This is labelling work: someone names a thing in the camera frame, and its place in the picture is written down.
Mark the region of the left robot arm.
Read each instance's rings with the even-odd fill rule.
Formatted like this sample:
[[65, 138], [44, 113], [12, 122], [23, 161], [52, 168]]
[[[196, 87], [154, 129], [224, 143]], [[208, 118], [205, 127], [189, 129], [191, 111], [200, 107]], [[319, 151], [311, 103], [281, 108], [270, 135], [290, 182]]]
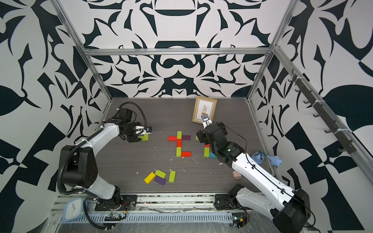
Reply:
[[133, 143], [142, 141], [153, 132], [147, 119], [144, 119], [143, 124], [136, 121], [136, 112], [124, 108], [127, 104], [135, 106], [141, 116], [145, 116], [138, 104], [125, 102], [92, 135], [75, 145], [62, 148], [57, 171], [57, 189], [60, 194], [86, 193], [94, 199], [110, 201], [115, 205], [121, 202], [120, 189], [100, 177], [96, 155], [117, 137]]

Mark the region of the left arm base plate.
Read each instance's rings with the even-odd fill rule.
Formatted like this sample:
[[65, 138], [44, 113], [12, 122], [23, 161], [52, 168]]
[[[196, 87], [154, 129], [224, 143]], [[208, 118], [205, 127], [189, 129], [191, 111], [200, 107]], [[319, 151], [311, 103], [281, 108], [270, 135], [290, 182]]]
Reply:
[[95, 211], [131, 211], [137, 205], [137, 195], [121, 195], [110, 200], [98, 199]]

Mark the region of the yellow block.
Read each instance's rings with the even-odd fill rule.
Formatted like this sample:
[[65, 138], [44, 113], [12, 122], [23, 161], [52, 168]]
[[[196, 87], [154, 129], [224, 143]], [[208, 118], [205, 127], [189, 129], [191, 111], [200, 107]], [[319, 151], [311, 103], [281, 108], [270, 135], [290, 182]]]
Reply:
[[156, 175], [155, 173], [151, 172], [145, 179], [145, 183], [146, 184], [150, 184], [154, 179], [155, 179]]

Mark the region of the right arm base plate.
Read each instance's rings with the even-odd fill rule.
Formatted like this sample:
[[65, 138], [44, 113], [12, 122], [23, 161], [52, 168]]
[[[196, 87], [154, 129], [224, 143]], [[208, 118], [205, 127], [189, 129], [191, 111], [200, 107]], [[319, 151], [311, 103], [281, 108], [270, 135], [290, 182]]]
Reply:
[[234, 196], [233, 194], [229, 193], [216, 194], [214, 207], [217, 210], [253, 210], [253, 207], [248, 203], [245, 203], [243, 201], [243, 198], [240, 198], [238, 195]]

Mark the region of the lime block bottom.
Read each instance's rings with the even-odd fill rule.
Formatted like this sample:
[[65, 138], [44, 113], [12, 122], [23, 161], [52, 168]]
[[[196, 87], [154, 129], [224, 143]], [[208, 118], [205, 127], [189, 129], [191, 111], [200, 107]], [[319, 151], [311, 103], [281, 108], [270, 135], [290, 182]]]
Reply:
[[177, 157], [182, 157], [182, 148], [181, 147], [176, 148], [176, 156]]

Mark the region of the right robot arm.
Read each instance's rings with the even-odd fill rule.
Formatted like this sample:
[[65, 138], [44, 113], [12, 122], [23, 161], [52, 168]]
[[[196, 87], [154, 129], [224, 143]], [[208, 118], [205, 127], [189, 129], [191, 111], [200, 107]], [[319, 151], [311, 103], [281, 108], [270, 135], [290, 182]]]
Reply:
[[209, 145], [217, 159], [254, 184], [261, 194], [243, 186], [232, 188], [230, 196], [241, 207], [252, 209], [271, 219], [281, 233], [299, 233], [314, 216], [309, 195], [302, 189], [287, 186], [258, 165], [237, 143], [226, 139], [227, 131], [222, 122], [210, 119], [197, 132], [201, 143]]

